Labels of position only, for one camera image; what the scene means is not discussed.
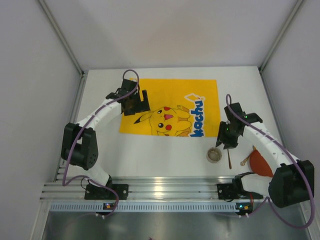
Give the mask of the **yellow Pikachu placemat cloth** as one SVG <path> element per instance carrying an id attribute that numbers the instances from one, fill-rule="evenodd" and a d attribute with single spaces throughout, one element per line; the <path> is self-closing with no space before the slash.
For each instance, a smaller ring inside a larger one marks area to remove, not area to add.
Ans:
<path id="1" fill-rule="evenodd" d="M 150 110 L 123 115 L 122 134 L 159 137 L 217 137 L 221 121 L 215 79 L 143 78 Z"/>

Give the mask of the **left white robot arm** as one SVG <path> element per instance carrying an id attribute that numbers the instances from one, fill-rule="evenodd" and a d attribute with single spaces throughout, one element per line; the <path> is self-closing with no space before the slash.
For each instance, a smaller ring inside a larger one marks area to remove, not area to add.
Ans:
<path id="1" fill-rule="evenodd" d="M 122 78 L 121 87 L 109 93 L 105 100 L 86 118 L 64 127 L 61 158 L 66 161 L 62 185 L 84 178 L 92 185 L 110 190 L 111 176 L 98 163 L 97 129 L 108 125 L 120 115 L 130 116 L 150 110 L 148 93 L 140 90 L 140 77 Z"/>

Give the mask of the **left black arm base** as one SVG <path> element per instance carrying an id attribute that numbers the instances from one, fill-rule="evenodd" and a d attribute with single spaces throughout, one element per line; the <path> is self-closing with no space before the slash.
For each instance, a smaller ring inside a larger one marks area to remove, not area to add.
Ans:
<path id="1" fill-rule="evenodd" d="M 128 184 L 113 184 L 111 188 L 117 195 L 119 200 L 126 200 L 129 193 Z M 88 184 L 85 189 L 85 200 L 116 200 L 116 195 L 103 187 Z"/>

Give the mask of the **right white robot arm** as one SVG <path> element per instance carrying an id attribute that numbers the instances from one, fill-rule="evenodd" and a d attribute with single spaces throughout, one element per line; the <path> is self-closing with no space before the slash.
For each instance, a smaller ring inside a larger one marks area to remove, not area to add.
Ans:
<path id="1" fill-rule="evenodd" d="M 232 179 L 241 195 L 257 193 L 269 197 L 278 208 L 284 208 L 314 197 L 315 169 L 309 160 L 299 160 L 288 152 L 267 130 L 256 113 L 245 113 L 240 103 L 224 108 L 227 122 L 219 125 L 216 145 L 234 149 L 238 138 L 250 142 L 269 166 L 272 176 L 245 172 Z"/>

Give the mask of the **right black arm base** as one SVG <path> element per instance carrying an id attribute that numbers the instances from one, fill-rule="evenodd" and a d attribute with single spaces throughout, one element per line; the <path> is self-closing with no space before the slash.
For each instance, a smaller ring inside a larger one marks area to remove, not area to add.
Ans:
<path id="1" fill-rule="evenodd" d="M 241 193 L 232 183 L 218 183 L 216 187 L 218 199 L 227 202 L 233 200 L 261 200 L 264 198 L 262 195 L 254 192 Z"/>

